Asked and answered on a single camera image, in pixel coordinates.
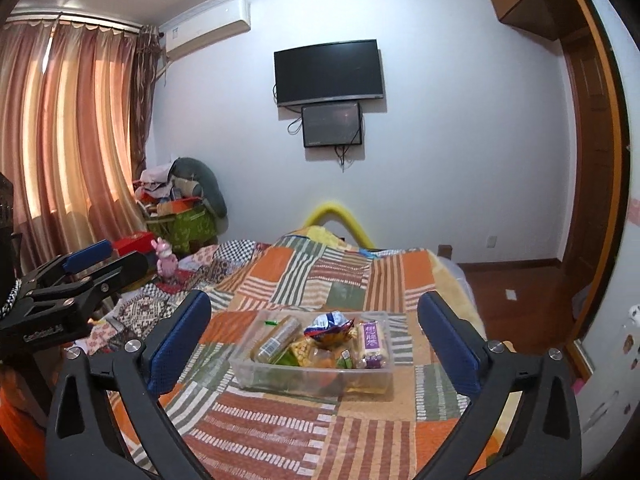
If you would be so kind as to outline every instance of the clear plastic container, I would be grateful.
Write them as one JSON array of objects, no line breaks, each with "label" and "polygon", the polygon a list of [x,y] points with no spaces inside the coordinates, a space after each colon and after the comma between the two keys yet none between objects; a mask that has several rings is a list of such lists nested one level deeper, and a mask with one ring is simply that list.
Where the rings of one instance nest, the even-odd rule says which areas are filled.
[{"label": "clear plastic container", "polygon": [[[273,326],[265,324],[265,321],[279,321],[285,316],[294,316],[305,327],[310,325],[319,314],[319,312],[297,310],[260,311],[229,358],[240,386],[252,390],[308,397],[337,397],[347,393],[386,394],[393,382],[394,359],[388,317],[385,312],[366,313],[366,320],[375,320],[380,323],[386,339],[388,359],[385,367],[379,370],[268,365],[256,363],[249,357],[254,345],[273,329]],[[359,312],[343,312],[343,314],[348,319],[354,319],[356,323],[361,320]]]}]

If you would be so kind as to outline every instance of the metal bolt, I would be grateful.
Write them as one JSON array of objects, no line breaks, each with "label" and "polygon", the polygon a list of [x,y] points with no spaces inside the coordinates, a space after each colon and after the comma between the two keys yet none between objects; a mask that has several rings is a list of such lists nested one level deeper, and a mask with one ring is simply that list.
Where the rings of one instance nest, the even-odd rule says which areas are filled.
[{"label": "metal bolt", "polygon": [[550,348],[548,354],[554,361],[562,360],[562,352],[557,348]]},{"label": "metal bolt", "polygon": [[504,352],[504,343],[502,341],[491,340],[487,343],[487,346],[494,354],[501,354]]},{"label": "metal bolt", "polygon": [[127,341],[125,343],[124,349],[130,354],[133,354],[133,352],[137,352],[138,350],[140,350],[141,346],[142,343],[138,339],[132,339],[131,341]]},{"label": "metal bolt", "polygon": [[72,346],[66,350],[67,359],[76,359],[82,353],[82,349],[79,346]]}]

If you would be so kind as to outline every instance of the orange curtain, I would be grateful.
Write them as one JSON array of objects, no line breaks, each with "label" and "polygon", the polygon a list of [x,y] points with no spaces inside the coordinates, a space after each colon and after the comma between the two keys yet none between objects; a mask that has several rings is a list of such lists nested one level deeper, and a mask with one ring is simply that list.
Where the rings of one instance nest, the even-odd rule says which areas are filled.
[{"label": "orange curtain", "polygon": [[142,228],[129,138],[135,46],[135,35],[71,23],[0,30],[0,172],[14,183],[25,270]]}]

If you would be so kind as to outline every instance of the wooden floor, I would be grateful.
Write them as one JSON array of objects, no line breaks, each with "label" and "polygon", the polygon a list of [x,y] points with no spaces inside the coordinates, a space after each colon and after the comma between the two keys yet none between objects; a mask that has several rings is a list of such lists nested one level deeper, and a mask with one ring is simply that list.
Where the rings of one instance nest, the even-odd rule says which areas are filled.
[{"label": "wooden floor", "polygon": [[[511,341],[518,352],[542,354],[561,348],[574,323],[571,294],[561,269],[466,272],[489,339]],[[515,290],[510,301],[505,289]]]}]

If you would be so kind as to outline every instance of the flat screen tv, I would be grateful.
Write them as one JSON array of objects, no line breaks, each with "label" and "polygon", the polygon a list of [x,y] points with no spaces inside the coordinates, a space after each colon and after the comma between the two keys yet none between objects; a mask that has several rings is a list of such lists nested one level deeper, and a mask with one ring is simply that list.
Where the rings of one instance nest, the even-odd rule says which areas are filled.
[{"label": "flat screen tv", "polygon": [[278,106],[384,97],[376,40],[302,46],[273,57]]}]

